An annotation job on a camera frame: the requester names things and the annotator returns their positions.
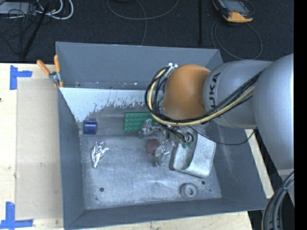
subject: bin floor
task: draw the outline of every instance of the bin floor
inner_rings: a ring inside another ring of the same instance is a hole
[[[154,156],[145,150],[149,139],[136,135],[80,137],[86,209],[185,201],[180,194],[184,183],[197,186],[199,193],[194,200],[222,197],[214,164],[205,179],[170,170],[170,155],[156,167]],[[102,140],[109,151],[94,168],[91,148]]]

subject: wooden table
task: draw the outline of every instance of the wooden table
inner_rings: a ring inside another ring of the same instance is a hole
[[[10,66],[30,70],[10,90]],[[54,71],[54,65],[47,65]],[[0,63],[0,220],[5,202],[16,220],[34,219],[30,229],[62,228],[57,91],[36,64]],[[26,135],[31,127],[35,132]],[[272,186],[255,136],[249,139],[267,198]],[[251,230],[247,212],[217,214],[99,228],[102,230]]]

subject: small brown object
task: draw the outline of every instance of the small brown object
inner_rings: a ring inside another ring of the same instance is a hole
[[[148,141],[146,145],[146,152],[154,153],[154,151],[158,148],[158,139],[151,139]]]

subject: yellow cable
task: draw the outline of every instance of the yellow cable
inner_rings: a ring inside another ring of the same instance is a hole
[[[166,71],[166,69],[163,69],[162,71],[160,71],[158,74],[157,74],[157,77],[160,77],[164,72]],[[153,93],[153,89],[154,89],[154,86],[155,84],[157,83],[157,80],[152,84],[150,90],[149,90],[149,97],[148,97],[148,105],[151,109],[151,111],[153,110],[152,109],[152,93]],[[234,107],[235,105],[237,105],[239,102],[241,102],[246,96],[248,96],[249,94],[251,94],[252,92],[254,91],[254,86],[252,88],[250,88],[245,94],[241,95],[238,99],[236,99],[235,101],[231,102],[230,104],[228,104],[227,106],[225,106],[224,108],[222,108],[221,110],[217,111],[216,113],[213,113],[211,114],[210,116],[207,116],[205,118],[202,118],[202,119],[199,119],[199,120],[196,120],[196,121],[191,121],[191,122],[187,122],[187,123],[176,123],[176,122],[168,122],[168,121],[165,121],[163,119],[160,119],[159,117],[157,117],[156,115],[152,114],[151,115],[153,116],[153,118],[158,122],[158,123],[161,123],[161,124],[164,124],[164,125],[171,125],[171,126],[190,126],[190,125],[196,125],[196,124],[201,124],[203,122],[207,122],[221,114],[223,114],[224,112],[228,111],[229,109],[231,109],[232,107]]]

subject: metal bracket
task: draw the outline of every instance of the metal bracket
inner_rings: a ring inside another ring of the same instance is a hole
[[[153,132],[158,131],[158,126],[152,125],[153,121],[152,119],[146,119],[141,127],[141,130],[139,131],[139,138],[142,139],[145,136],[151,135]]]
[[[169,154],[170,152],[165,149],[165,146],[159,146],[154,151],[155,166],[157,167],[161,166],[162,162],[167,158]]]
[[[60,75],[60,73],[59,72],[52,72],[52,73],[50,73],[49,74],[49,78],[50,78],[50,80],[53,82],[53,83],[58,83],[58,81],[59,82],[62,82],[62,77],[61,77],[61,75]]]
[[[176,171],[206,178],[211,171],[216,143],[201,135],[197,137],[192,146],[184,147],[178,144],[174,156],[173,168]]]
[[[168,78],[169,75],[171,75],[171,73],[173,72],[173,70],[175,70],[175,69],[178,67],[177,64],[173,65],[172,62],[170,62],[170,63],[168,64],[168,66],[169,66],[169,69],[168,69],[167,72],[164,74],[164,76],[165,76],[166,78]]]

